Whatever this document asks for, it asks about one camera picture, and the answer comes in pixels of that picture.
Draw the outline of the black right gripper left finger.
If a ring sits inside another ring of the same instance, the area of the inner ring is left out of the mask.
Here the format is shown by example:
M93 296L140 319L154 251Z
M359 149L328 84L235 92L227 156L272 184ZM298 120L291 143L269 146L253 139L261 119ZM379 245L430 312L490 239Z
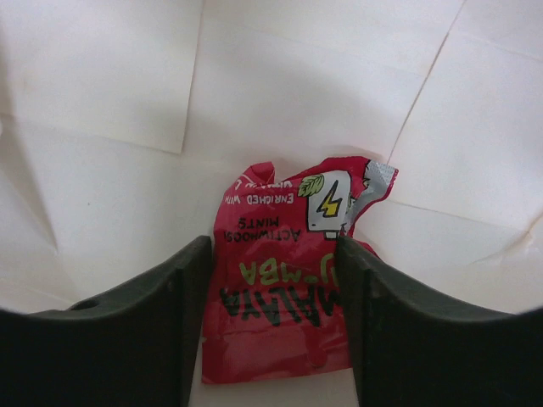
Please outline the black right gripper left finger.
M211 272L201 236L68 309L3 310L2 405L187 405Z

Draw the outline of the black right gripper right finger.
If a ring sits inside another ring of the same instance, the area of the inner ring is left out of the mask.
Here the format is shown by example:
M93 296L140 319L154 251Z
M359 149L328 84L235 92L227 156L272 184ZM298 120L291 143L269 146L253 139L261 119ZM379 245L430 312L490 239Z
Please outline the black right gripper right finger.
M335 267L359 405L541 405L540 309L453 298L350 237L338 240Z

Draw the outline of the red mints packet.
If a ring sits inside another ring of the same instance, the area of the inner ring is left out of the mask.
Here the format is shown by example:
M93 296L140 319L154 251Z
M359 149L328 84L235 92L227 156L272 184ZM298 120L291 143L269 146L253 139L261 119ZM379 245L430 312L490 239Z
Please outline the red mints packet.
M335 157L284 180L251 165L216 215L202 380L233 384L350 367L334 253L390 194L396 168Z

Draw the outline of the blue checkered paper bag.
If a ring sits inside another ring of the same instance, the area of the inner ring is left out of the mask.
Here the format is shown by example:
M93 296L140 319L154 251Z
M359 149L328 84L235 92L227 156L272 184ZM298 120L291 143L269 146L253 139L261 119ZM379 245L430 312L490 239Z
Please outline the blue checkered paper bag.
M542 303L539 1L4 1L1 305L65 309L211 234L263 161L394 166L356 236L473 304Z

